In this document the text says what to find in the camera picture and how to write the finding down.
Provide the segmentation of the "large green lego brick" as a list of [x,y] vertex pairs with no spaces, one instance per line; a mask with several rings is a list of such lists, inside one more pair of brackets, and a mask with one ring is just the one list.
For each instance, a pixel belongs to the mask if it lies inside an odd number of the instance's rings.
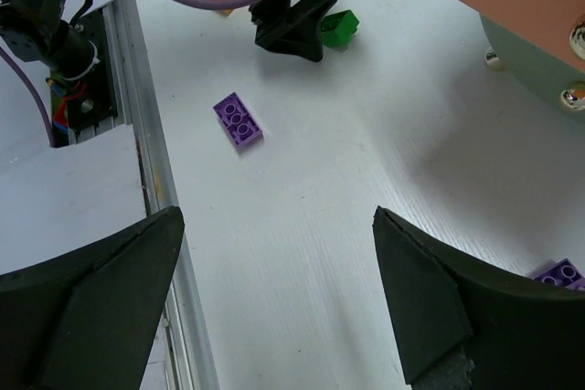
[[325,47],[344,47],[356,33],[359,20],[351,10],[331,14],[323,18],[321,37]]

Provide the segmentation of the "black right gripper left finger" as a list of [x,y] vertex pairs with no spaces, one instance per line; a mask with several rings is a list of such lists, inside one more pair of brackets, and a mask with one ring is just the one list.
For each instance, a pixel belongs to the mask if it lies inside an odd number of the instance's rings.
[[139,388],[184,228],[180,208],[169,206],[2,275],[2,388]]

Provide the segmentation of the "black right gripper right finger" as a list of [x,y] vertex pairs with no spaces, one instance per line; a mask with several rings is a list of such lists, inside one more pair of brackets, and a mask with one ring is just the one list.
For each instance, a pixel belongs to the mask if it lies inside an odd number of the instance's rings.
[[378,267],[414,389],[581,389],[584,295],[500,269],[379,207]]

